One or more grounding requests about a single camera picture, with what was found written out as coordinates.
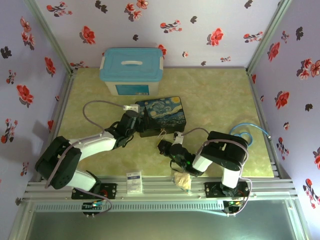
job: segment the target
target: black box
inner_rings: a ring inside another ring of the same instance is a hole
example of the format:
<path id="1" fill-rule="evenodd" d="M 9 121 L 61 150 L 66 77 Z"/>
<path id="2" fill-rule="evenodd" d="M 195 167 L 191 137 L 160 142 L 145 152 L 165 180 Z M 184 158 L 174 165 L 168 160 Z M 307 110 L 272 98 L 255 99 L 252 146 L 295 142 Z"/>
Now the black box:
<path id="1" fill-rule="evenodd" d="M 187 124 L 181 99 L 178 96 L 137 101 L 139 113 L 143 117 L 144 132 L 140 137 L 158 136 L 163 130 L 166 134 L 183 132 Z"/>

